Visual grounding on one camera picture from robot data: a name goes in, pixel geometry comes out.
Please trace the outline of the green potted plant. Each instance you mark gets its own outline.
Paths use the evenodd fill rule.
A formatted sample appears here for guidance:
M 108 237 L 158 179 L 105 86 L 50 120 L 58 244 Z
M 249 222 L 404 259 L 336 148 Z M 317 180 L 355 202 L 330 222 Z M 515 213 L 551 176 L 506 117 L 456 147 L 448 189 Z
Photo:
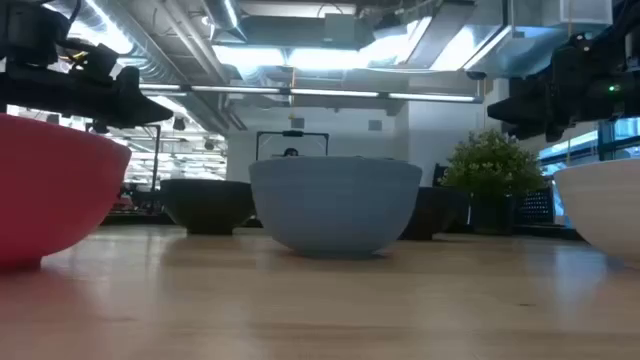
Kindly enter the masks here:
M 537 156 L 496 129 L 471 132 L 448 162 L 440 184 L 474 196 L 520 196 L 544 186 Z

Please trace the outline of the black bowl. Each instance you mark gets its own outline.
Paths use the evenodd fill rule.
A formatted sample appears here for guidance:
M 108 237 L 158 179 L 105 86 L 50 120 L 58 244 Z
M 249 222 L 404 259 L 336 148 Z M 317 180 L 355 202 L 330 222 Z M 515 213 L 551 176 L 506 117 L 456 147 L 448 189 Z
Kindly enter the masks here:
M 176 178 L 160 185 L 164 210 L 191 234 L 230 235 L 255 214 L 249 183 Z
M 470 196 L 454 188 L 420 187 L 400 240 L 431 240 L 434 234 L 466 226 Z

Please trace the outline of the blue bowl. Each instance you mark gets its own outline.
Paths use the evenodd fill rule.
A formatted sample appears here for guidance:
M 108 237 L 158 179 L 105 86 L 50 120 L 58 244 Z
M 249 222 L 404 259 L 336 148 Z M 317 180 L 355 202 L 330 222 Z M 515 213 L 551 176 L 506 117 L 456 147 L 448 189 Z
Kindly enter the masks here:
M 282 157 L 249 166 L 258 219 L 279 244 L 312 257 L 369 257 L 408 225 L 422 169 L 365 157 Z

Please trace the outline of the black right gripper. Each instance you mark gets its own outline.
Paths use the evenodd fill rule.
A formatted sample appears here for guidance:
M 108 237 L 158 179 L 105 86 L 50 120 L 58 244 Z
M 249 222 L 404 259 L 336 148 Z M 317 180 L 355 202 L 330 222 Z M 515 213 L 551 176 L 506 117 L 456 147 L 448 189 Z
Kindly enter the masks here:
M 555 123 L 640 117 L 640 64 L 632 66 L 625 35 L 585 33 L 569 38 L 551 60 L 549 114 Z M 519 141 L 542 136 L 558 141 L 565 127 L 549 120 L 546 92 L 510 96 L 487 107 L 487 115 L 507 124 L 507 134 Z

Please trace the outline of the rectangular metal duct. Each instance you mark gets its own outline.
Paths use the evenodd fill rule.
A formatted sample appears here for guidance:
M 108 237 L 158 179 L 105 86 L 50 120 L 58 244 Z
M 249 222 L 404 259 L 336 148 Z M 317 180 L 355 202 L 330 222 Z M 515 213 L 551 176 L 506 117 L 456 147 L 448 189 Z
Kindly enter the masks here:
M 516 77 L 546 66 L 567 38 L 543 19 L 543 0 L 427 0 L 400 63 L 430 72 L 471 71 Z

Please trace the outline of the red bowl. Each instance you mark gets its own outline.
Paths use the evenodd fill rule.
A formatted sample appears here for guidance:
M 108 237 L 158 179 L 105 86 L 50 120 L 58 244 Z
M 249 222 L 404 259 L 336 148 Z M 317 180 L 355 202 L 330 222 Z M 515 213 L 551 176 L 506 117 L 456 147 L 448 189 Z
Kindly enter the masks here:
M 37 266 L 95 230 L 131 155 L 98 135 L 0 114 L 0 271 Z

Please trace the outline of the black perforated panel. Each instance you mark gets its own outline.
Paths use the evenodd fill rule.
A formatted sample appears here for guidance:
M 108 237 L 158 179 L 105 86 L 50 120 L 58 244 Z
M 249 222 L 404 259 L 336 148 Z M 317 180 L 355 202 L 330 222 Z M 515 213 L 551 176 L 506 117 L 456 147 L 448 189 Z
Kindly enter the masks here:
M 553 224 L 555 207 L 552 188 L 542 188 L 517 197 L 514 216 L 518 225 Z

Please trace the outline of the black table edge rail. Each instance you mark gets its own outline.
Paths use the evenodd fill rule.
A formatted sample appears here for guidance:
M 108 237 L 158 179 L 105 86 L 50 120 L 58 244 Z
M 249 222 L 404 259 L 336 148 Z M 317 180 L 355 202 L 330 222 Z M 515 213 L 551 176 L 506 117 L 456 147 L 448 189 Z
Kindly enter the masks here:
M 108 215 L 102 222 L 106 225 L 174 225 L 173 220 L 166 214 L 160 215 L 139 215 L 139 214 L 116 214 Z M 446 233 L 473 234 L 471 225 L 453 224 Z M 513 235 L 533 236 L 542 238 L 554 238 L 569 241 L 582 241 L 585 239 L 573 228 L 563 227 L 561 225 L 514 225 L 512 228 Z M 427 240 L 427 232 L 425 228 L 415 228 L 410 230 L 407 235 L 402 235 L 407 240 Z

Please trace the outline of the grey ceiling junction box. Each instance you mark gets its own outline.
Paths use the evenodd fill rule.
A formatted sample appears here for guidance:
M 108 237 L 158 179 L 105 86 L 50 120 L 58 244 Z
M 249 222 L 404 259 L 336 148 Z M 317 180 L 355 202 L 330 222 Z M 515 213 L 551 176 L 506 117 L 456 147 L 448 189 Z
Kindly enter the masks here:
M 323 41 L 347 45 L 355 40 L 356 18 L 350 14 L 328 13 L 324 16 Z

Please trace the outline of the white bowl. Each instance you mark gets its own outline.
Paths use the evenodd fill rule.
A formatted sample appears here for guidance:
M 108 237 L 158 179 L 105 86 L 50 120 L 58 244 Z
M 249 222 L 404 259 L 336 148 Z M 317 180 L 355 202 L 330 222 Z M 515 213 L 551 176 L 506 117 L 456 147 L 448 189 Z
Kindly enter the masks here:
M 585 241 L 640 270 L 640 158 L 567 167 L 554 181 L 565 214 Z

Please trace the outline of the tall black background frame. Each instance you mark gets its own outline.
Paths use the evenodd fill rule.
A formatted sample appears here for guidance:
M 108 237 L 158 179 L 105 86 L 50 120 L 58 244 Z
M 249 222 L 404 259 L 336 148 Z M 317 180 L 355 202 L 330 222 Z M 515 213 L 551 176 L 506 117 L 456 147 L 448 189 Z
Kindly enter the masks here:
M 160 125 L 147 125 L 143 126 L 144 130 L 151 131 L 155 130 L 155 133 L 151 133 L 149 137 L 154 141 L 154 158 L 153 158 L 153 169 L 152 169 L 152 180 L 150 191 L 154 193 L 156 191 L 156 182 L 158 175 L 158 166 L 159 166 L 159 150 L 160 150 L 160 137 L 161 137 L 161 126 Z M 84 131 L 87 133 L 94 132 L 95 134 L 105 135 L 108 133 L 107 127 L 104 124 L 91 122 L 84 124 Z

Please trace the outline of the dark plant pot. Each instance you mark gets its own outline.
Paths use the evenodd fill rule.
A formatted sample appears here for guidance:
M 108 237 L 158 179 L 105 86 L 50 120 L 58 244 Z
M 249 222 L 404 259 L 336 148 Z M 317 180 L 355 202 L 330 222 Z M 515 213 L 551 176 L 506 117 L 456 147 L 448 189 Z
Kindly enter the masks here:
M 471 226 L 476 233 L 511 235 L 514 226 L 516 201 L 513 196 L 473 196 Z

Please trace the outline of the round silver duct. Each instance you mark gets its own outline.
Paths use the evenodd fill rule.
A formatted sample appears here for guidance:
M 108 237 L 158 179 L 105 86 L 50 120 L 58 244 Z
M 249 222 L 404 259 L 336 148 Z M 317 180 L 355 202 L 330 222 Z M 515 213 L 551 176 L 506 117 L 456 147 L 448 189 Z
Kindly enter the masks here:
M 242 42 L 247 41 L 247 37 L 240 25 L 240 7 L 236 3 L 236 0 L 201 1 L 209 19 L 213 35 L 227 32 Z

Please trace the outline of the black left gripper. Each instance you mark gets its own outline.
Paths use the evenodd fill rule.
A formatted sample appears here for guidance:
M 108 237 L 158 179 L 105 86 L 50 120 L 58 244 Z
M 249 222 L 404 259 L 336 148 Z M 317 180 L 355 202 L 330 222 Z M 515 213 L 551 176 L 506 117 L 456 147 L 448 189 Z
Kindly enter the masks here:
M 119 128 L 173 117 L 172 110 L 142 94 L 138 68 L 124 67 L 116 76 L 116 88 L 48 69 L 10 66 L 0 72 L 0 102 L 7 104 L 93 118 Z

